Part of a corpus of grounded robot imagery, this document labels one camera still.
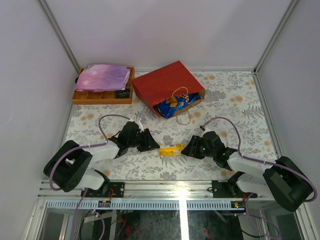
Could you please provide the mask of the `yellow snack packet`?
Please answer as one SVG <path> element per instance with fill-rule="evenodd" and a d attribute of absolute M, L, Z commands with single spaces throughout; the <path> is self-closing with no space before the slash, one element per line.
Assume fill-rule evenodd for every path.
<path fill-rule="evenodd" d="M 176 144 L 167 147 L 161 147 L 158 149 L 160 157 L 172 157 L 181 155 L 181 151 L 184 149 L 183 144 Z"/>

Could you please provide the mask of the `red paper bag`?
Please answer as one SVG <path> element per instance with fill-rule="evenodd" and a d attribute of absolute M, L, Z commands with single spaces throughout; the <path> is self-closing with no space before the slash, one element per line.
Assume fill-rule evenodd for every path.
<path fill-rule="evenodd" d="M 157 116 L 165 118 L 158 105 L 173 104 L 172 100 L 185 102 L 182 109 L 176 110 L 170 118 L 176 117 L 201 103 L 206 90 L 189 72 L 181 61 L 176 61 L 134 78 L 132 85 L 136 96 Z"/>

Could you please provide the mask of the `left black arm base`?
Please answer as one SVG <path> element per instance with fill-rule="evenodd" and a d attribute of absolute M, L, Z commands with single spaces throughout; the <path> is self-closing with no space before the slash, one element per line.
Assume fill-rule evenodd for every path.
<path fill-rule="evenodd" d="M 85 197 L 87 198 L 123 198 L 125 193 L 124 182 L 109 182 L 103 184 L 98 190 L 88 189 Z"/>

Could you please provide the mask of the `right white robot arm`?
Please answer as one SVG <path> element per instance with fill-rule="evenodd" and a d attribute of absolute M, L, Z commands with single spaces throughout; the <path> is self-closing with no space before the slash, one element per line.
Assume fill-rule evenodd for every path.
<path fill-rule="evenodd" d="M 273 198 L 289 212 L 295 212 L 312 194 L 313 188 L 305 175 L 285 156 L 267 164 L 240 156 L 235 148 L 226 147 L 214 131 L 192 136 L 182 155 L 196 159 L 211 158 L 221 169 L 235 171 L 228 180 L 228 192 L 233 197 L 244 193 Z"/>

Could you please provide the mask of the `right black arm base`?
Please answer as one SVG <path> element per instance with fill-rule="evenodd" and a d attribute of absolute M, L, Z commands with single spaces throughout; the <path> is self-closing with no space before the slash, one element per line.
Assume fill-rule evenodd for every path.
<path fill-rule="evenodd" d="M 212 180 L 207 191 L 217 199 L 237 199 L 247 197 L 251 192 L 241 190 L 235 182 Z"/>

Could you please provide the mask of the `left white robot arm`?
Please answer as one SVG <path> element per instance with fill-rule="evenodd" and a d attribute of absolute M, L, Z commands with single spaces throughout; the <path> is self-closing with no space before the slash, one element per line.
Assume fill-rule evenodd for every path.
<path fill-rule="evenodd" d="M 89 169 L 89 164 L 106 159 L 117 159 L 130 148 L 139 152 L 157 150 L 160 145 L 154 140 L 148 128 L 135 121 L 128 121 L 121 131 L 103 143 L 79 145 L 68 140 L 49 160 L 43 173 L 50 180 L 54 191 L 70 192 L 81 188 L 93 191 L 98 197 L 105 197 L 110 190 L 109 178 L 97 169 Z"/>

